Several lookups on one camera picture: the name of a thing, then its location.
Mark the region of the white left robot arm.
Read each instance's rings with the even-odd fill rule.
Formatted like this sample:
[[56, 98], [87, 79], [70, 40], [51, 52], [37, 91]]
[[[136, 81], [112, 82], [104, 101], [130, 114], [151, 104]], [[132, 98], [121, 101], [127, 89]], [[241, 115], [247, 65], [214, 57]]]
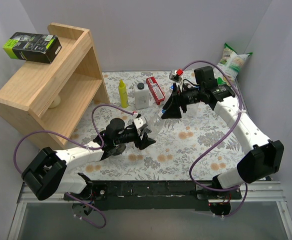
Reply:
[[70, 172], [81, 165], [96, 163], [110, 156], [122, 154], [128, 143], [134, 143], [139, 150], [144, 150], [155, 143], [148, 134], [146, 119], [139, 116], [129, 126], [120, 118], [114, 118], [106, 129], [100, 132], [85, 147], [73, 147], [64, 150], [43, 148], [22, 173], [22, 179], [40, 201], [54, 193], [70, 193], [88, 200], [95, 196], [93, 182], [85, 174]]

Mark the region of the clear plastic bottle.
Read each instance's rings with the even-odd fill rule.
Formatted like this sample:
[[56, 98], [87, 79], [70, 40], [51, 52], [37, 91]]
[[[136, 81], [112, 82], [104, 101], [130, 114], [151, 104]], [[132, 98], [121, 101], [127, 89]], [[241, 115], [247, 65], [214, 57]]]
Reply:
[[155, 139], [157, 137], [158, 133], [161, 131], [165, 123], [165, 120], [162, 119], [162, 115], [160, 114], [160, 112], [161, 110], [148, 120], [148, 128], [152, 130], [152, 133], [149, 134], [148, 137], [152, 139]]
[[173, 90], [170, 90], [170, 88], [167, 90], [167, 92], [165, 93], [165, 100], [164, 100], [164, 104], [168, 101], [169, 97], [171, 96]]
[[199, 103], [187, 105], [187, 112], [185, 115], [189, 118], [196, 118], [201, 111]]

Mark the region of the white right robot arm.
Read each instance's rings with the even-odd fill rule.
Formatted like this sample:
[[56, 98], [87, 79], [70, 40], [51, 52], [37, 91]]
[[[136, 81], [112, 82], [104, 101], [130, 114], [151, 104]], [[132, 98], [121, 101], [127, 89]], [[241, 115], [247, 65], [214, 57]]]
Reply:
[[243, 111], [238, 93], [227, 84], [219, 85], [212, 67], [194, 70], [196, 87], [174, 84], [173, 91], [160, 111], [161, 119], [180, 119], [187, 106], [205, 103], [219, 115], [236, 136], [245, 154], [236, 167], [213, 177], [208, 188], [218, 198], [242, 184], [250, 184], [279, 171], [284, 146], [273, 141]]

